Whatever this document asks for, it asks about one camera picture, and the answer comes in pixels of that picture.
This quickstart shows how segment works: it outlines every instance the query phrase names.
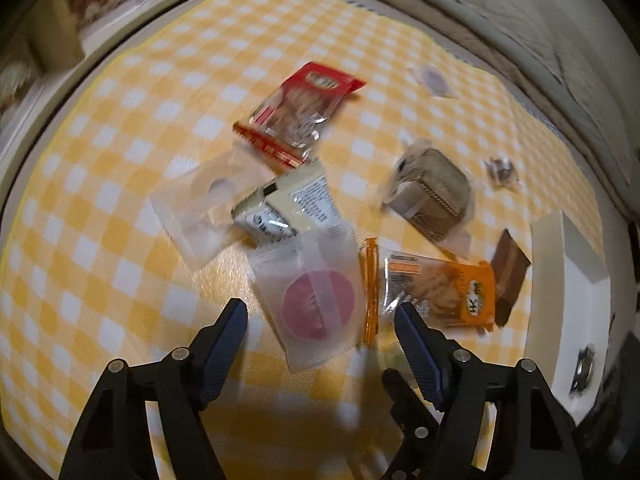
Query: box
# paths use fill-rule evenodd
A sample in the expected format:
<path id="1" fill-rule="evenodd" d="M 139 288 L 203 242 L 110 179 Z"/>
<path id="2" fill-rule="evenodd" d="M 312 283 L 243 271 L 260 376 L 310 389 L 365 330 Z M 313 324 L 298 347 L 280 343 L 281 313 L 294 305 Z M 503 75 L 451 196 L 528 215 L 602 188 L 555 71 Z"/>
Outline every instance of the box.
<path id="1" fill-rule="evenodd" d="M 524 357 L 536 362 L 556 399 L 576 423 L 584 418 L 602 380 L 609 339 L 607 267 L 562 211 L 531 225 L 533 286 Z M 578 354 L 595 350 L 591 381 L 571 394 Z"/>

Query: yellow checkered tablecloth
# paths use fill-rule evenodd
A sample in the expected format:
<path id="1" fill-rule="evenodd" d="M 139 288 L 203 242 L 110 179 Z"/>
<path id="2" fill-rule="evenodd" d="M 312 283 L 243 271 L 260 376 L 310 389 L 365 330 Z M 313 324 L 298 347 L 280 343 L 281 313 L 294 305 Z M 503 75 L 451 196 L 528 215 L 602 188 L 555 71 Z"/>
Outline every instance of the yellow checkered tablecloth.
<path id="1" fill-rule="evenodd" d="M 131 365 L 188 344 L 229 297 L 250 322 L 219 400 L 203 418 L 229 478 L 346 479 L 397 449 L 374 351 L 290 375 L 247 279 L 241 244 L 198 273 L 181 262 L 148 197 L 231 147 L 231 124 L 310 60 L 368 82 L 319 143 L 338 208 L 358 238 L 438 256 L 378 208 L 405 133 L 433 139 L 475 179 L 472 260 L 508 227 L 531 255 L 529 223 L 562 208 L 602 257 L 593 191 L 568 150 L 493 76 L 422 32 L 340 0 L 206 0 L 111 62 L 40 157 L 2 254 L 0 397 L 20 446 L 53 476 L 92 387 L 116 356 Z M 408 72 L 436 66 L 459 96 L 431 98 Z M 482 160 L 508 156 L 520 192 L 493 191 Z M 526 340 L 530 273 L 508 326 L 450 335 L 512 365 Z M 158 413 L 150 430 L 171 478 Z"/>

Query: cracker packet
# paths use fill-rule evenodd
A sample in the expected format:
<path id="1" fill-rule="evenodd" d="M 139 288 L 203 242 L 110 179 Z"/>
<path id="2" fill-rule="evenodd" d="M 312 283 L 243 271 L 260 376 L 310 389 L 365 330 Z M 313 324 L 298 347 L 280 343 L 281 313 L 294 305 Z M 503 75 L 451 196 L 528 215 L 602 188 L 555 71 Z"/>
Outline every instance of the cracker packet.
<path id="1" fill-rule="evenodd" d="M 310 156 L 343 97 L 366 83 L 335 68 L 309 62 L 284 80 L 234 131 L 289 168 Z"/>
<path id="2" fill-rule="evenodd" d="M 460 264 L 382 247 L 378 260 L 381 322 L 390 322 L 396 307 L 409 301 L 430 326 L 493 330 L 495 277 L 489 263 Z"/>

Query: translucent plastic bag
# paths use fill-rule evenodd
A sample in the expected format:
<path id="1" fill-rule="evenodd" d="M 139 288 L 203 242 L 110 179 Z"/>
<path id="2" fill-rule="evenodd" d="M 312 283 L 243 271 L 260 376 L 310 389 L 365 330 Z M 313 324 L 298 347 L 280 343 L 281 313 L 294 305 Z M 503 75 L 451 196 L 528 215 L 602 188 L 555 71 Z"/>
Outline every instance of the translucent plastic bag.
<path id="1" fill-rule="evenodd" d="M 261 246 L 248 258 L 292 373 L 320 366 L 359 342 L 365 297 L 349 223 Z"/>
<path id="2" fill-rule="evenodd" d="M 412 141 L 380 189 L 382 203 L 427 240 L 466 259 L 471 249 L 466 224 L 474 214 L 471 179 L 429 140 Z"/>
<path id="3" fill-rule="evenodd" d="M 466 265 L 378 247 L 374 297 L 382 323 L 408 301 L 430 326 L 481 326 L 495 322 L 496 284 L 487 262 Z M 367 285 L 371 295 L 372 285 Z"/>
<path id="4" fill-rule="evenodd" d="M 273 172 L 244 148 L 223 153 L 159 186 L 151 204 L 189 268 L 196 271 L 242 237 L 231 209 Z"/>
<path id="5" fill-rule="evenodd" d="M 258 243 L 277 242 L 340 219 L 318 158 L 256 189 L 231 210 Z"/>
<path id="6" fill-rule="evenodd" d="M 486 174 L 494 189 L 505 187 L 512 191 L 520 188 L 520 179 L 513 162 L 505 156 L 492 156 L 483 160 Z"/>

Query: clear plastic wrapper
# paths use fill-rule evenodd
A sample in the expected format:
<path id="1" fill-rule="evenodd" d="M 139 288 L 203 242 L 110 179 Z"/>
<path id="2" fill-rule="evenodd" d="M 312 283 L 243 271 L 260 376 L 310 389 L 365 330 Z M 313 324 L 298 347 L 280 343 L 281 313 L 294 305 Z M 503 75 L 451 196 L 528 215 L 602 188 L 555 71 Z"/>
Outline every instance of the clear plastic wrapper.
<path id="1" fill-rule="evenodd" d="M 290 168 L 310 156 L 340 101 L 366 83 L 310 62 L 286 79 L 234 130 L 257 149 Z"/>
<path id="2" fill-rule="evenodd" d="M 495 323 L 500 328 L 509 321 L 530 265 L 527 255 L 504 229 L 491 260 L 495 275 Z"/>
<path id="3" fill-rule="evenodd" d="M 395 341 L 385 346 L 382 351 L 380 348 L 378 349 L 378 364 L 380 365 L 380 371 L 386 370 L 387 368 L 398 370 L 402 378 L 411 388 L 418 387 L 414 372 L 411 370 L 409 361 L 399 342 Z"/>
<path id="4" fill-rule="evenodd" d="M 231 209 L 239 198 L 273 178 L 273 172 L 236 148 L 159 186 L 151 204 L 192 271 L 242 237 Z"/>
<path id="5" fill-rule="evenodd" d="M 256 189 L 231 216 L 258 243 L 277 242 L 340 220 L 317 158 Z"/>
<path id="6" fill-rule="evenodd" d="M 418 83 L 424 86 L 433 97 L 457 97 L 442 72 L 436 67 L 421 65 L 412 67 L 410 70 Z"/>
<path id="7" fill-rule="evenodd" d="M 494 188 L 505 187 L 513 191 L 520 187 L 518 172 L 513 162 L 505 156 L 490 157 L 483 160 L 484 168 Z"/>
<path id="8" fill-rule="evenodd" d="M 495 277 L 487 262 L 465 265 L 379 248 L 379 313 L 393 319 L 411 302 L 431 326 L 481 326 L 495 322 Z"/>
<path id="9" fill-rule="evenodd" d="M 427 240 L 468 258 L 474 188 L 467 174 L 427 139 L 415 139 L 381 190 L 389 206 Z"/>
<path id="10" fill-rule="evenodd" d="M 320 366 L 359 342 L 365 297 L 349 223 L 258 247 L 248 259 L 292 373 Z"/>

